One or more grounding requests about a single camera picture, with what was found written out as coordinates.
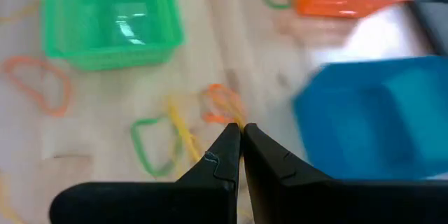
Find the green basket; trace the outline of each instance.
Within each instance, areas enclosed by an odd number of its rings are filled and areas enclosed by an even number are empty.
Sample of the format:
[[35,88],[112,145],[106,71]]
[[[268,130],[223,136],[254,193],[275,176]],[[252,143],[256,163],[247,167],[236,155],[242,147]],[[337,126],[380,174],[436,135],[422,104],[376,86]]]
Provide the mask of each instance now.
[[183,42],[176,0],[44,0],[45,52],[83,70],[168,61]]

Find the table surface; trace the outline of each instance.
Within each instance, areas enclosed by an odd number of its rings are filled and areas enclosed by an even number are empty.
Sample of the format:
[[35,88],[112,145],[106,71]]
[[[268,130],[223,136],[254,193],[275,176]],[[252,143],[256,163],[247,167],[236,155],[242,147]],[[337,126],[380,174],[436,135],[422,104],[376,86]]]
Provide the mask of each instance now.
[[[0,0],[0,15],[29,1]],[[430,53],[404,5],[362,20],[339,20],[271,10],[261,0],[178,3],[186,42],[166,64],[81,72],[52,61],[70,75],[75,90],[64,118],[43,114],[0,77],[0,171],[7,177],[12,205],[26,223],[48,223],[51,199],[83,181],[154,181],[134,154],[130,125],[162,115],[167,95],[178,97],[182,114],[205,149],[223,126],[202,122],[197,94],[209,84],[225,83],[241,95],[249,122],[306,159],[291,98],[324,64]],[[39,25],[37,14],[1,24],[1,60],[13,55],[44,59]],[[57,103],[62,90],[51,74],[42,69],[17,74]],[[169,158],[175,135],[168,121],[146,128],[142,137],[155,164]],[[183,160],[180,172],[191,165]],[[246,200],[240,208],[250,212],[247,195],[242,198]],[[7,220],[0,216],[0,223]]]

